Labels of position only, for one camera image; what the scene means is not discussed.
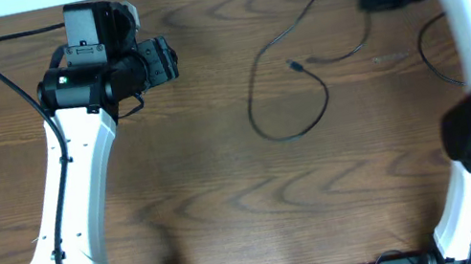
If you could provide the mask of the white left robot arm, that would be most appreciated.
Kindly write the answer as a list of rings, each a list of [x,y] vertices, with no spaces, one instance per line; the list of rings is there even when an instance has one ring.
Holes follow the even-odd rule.
[[[48,158],[30,264],[109,264],[106,172],[121,119],[118,105],[179,75],[176,52],[162,36],[132,43],[116,56],[103,58],[99,49],[68,48],[68,65],[52,65],[38,84]]]

